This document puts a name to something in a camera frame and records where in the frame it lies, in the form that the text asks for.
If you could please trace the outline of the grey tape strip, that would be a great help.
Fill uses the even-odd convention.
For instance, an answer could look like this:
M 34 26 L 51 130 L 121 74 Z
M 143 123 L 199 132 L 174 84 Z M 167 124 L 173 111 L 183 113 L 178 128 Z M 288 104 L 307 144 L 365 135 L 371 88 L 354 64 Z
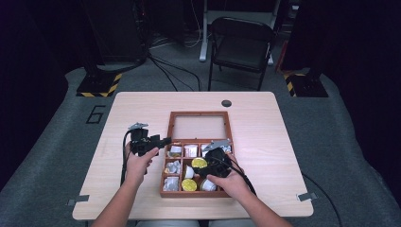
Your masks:
M 74 199 L 69 199 L 66 203 L 67 206 L 74 206 L 78 202 L 88 201 L 90 195 L 78 195 Z
M 299 201 L 313 201 L 316 200 L 319 196 L 314 192 L 306 192 L 304 194 L 298 194 L 297 198 Z

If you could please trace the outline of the person's right leg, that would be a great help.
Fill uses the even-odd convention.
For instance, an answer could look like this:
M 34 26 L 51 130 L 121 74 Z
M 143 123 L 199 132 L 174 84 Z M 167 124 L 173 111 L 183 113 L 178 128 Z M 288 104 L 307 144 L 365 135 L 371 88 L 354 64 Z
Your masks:
M 255 224 L 248 218 L 245 219 L 219 219 L 210 220 L 208 227 L 255 227 Z

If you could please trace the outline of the wooden box with glass lid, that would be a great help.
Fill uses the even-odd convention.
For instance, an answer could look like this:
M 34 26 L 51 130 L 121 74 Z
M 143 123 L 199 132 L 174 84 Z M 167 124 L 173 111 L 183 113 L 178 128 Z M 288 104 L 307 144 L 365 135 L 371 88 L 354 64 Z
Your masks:
M 226 112 L 173 112 L 170 114 L 167 136 L 172 139 L 172 143 L 166 147 L 165 160 L 162 170 L 160 195 L 163 198 L 224 198 L 227 193 L 217 186 L 216 191 L 202 191 L 201 183 L 203 179 L 199 174 L 194 175 L 192 180 L 197 183 L 196 191 L 183 191 L 182 181 L 185 179 L 185 167 L 191 166 L 194 158 L 184 156 L 185 145 L 197 145 L 198 156 L 201 154 L 201 145 L 209 145 L 212 141 L 229 139 L 231 141 L 232 152 L 234 151 L 234 142 L 231 131 L 229 115 Z M 172 146 L 181 146 L 183 148 L 182 156 L 172 158 L 167 155 Z M 179 174 L 166 174 L 165 166 L 167 162 L 181 162 L 181 172 Z M 164 179 L 166 177 L 176 176 L 179 178 L 178 191 L 164 191 Z

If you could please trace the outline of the yellow-lidded capsule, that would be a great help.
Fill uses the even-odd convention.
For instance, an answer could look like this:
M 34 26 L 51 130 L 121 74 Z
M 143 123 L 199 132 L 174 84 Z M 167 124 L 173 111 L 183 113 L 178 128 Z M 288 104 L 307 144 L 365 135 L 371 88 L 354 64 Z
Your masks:
M 208 164 L 205 159 L 203 159 L 201 157 L 197 157 L 192 160 L 191 166 L 196 167 L 196 168 L 204 168 L 204 167 L 207 167 Z
M 183 191 L 196 191 L 198 188 L 197 183 L 192 179 L 184 179 L 182 181 Z

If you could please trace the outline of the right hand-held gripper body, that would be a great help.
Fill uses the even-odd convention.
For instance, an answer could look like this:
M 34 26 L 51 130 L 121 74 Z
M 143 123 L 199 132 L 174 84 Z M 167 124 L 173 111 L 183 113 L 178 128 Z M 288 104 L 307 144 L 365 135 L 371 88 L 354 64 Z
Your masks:
M 231 171 L 231 160 L 228 157 L 230 152 L 224 152 L 222 146 L 231 146 L 231 141 L 229 139 L 212 141 L 208 146 L 210 150 L 203 156 L 207 161 L 207 171 L 205 173 L 210 173 L 211 175 L 225 178 L 229 175 Z

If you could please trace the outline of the black stand with striped base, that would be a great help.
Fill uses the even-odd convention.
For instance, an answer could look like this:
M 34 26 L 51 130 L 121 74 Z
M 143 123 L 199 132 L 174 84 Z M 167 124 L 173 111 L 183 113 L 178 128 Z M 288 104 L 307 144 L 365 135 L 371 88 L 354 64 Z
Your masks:
M 81 96 L 111 96 L 121 78 L 119 70 L 104 69 L 104 60 L 96 38 L 95 27 L 86 8 L 85 0 L 78 0 L 83 25 L 78 37 L 79 59 L 85 77 L 77 89 Z
M 286 78 L 290 94 L 297 97 L 328 97 L 320 81 L 324 66 L 325 59 L 317 57 L 305 75 L 290 73 Z

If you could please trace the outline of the black folding chair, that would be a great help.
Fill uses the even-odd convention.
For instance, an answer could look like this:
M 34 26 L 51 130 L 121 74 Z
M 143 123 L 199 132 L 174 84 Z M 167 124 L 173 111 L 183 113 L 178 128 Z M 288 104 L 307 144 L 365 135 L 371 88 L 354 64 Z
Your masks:
M 211 90 L 213 67 L 228 67 L 259 75 L 256 90 L 261 89 L 275 33 L 264 23 L 218 17 L 210 25 L 212 53 L 209 66 L 208 90 Z

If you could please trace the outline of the white sachets with red print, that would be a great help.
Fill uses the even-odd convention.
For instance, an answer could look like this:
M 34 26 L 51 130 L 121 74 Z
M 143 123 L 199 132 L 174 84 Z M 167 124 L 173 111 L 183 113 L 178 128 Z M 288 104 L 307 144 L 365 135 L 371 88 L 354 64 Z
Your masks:
M 188 158 L 195 158 L 198 156 L 198 146 L 197 145 L 185 145 L 184 156 Z

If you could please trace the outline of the dark curtain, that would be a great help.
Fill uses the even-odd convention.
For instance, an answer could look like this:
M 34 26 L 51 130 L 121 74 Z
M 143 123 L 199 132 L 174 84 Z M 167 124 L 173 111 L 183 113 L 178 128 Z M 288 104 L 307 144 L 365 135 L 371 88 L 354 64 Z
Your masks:
M 24 161 L 78 67 L 59 0 L 0 0 L 0 190 Z
M 304 0 L 298 19 L 332 48 L 337 85 L 365 159 L 401 191 L 401 0 Z

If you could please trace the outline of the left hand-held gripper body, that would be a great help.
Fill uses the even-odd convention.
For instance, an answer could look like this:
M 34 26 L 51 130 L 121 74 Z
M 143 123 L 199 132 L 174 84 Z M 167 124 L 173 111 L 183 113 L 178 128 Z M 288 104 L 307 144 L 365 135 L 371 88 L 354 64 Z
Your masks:
M 130 151 L 138 156 L 143 156 L 154 148 L 155 137 L 148 136 L 147 126 L 148 124 L 137 122 L 129 127 Z

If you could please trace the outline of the person's right hand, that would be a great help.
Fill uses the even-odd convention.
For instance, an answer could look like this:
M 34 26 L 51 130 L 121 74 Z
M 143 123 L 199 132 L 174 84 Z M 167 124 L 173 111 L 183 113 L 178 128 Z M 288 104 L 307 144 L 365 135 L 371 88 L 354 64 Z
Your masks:
M 237 164 L 236 158 L 229 153 L 234 169 L 225 178 L 220 178 L 214 175 L 208 175 L 207 179 L 212 183 L 220 186 L 233 199 L 241 204 L 249 203 L 254 198 L 254 193 L 245 182 L 243 170 Z

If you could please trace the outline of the person's left hand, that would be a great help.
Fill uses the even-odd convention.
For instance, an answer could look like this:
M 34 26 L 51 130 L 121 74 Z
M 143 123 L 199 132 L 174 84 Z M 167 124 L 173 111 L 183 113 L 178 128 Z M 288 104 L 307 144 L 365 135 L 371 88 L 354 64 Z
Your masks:
M 137 156 L 131 152 L 131 145 L 127 144 L 125 152 L 127 170 L 124 184 L 138 187 L 143 182 L 152 159 L 159 154 L 159 149 L 153 148 L 145 155 Z

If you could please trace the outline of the black cabinet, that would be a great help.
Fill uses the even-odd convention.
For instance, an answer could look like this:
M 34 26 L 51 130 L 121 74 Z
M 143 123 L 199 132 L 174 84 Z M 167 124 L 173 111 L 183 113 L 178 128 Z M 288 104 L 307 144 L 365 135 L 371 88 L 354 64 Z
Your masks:
M 145 58 L 133 12 L 134 0 L 82 0 L 101 58 L 139 62 Z

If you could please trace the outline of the silvery foil packets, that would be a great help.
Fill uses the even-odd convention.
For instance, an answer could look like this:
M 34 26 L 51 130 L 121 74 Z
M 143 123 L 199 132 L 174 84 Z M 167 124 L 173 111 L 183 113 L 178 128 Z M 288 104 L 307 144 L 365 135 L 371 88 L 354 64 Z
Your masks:
M 163 185 L 164 191 L 178 191 L 179 190 L 179 178 L 176 176 L 166 177 Z
M 165 166 L 166 174 L 179 174 L 181 172 L 181 162 L 176 160 L 174 162 L 167 162 Z

